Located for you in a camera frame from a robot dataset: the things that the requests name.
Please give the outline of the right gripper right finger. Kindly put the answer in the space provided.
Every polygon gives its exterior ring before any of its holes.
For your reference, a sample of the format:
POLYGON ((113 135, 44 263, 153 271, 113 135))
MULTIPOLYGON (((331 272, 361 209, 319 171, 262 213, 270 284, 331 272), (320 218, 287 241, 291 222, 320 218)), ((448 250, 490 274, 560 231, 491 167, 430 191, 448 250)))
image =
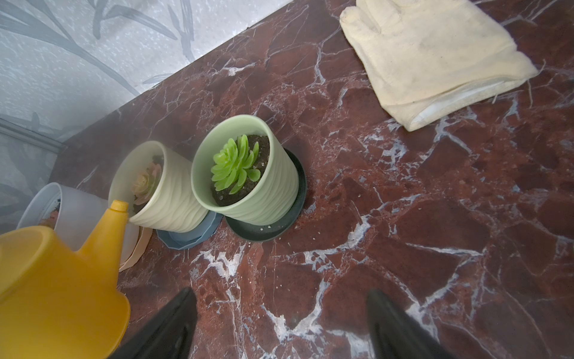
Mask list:
POLYGON ((382 291, 369 291, 366 308, 376 358, 453 357, 382 291))

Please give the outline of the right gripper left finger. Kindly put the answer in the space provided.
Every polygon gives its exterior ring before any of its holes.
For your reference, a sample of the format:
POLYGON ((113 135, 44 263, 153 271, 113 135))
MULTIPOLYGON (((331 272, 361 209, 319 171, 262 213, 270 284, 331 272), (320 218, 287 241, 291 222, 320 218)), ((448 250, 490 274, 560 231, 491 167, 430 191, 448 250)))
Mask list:
POLYGON ((197 298, 186 287, 110 357, 187 358, 197 320, 197 298))

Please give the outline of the yellow plastic watering can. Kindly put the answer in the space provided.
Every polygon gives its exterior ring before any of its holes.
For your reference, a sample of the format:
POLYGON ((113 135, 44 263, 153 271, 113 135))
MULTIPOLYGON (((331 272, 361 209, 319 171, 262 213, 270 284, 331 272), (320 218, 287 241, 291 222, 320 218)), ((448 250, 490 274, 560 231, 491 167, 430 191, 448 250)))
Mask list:
POLYGON ((128 221, 115 200, 78 251, 49 227, 1 236, 1 357, 107 358, 130 318, 117 290, 128 221))

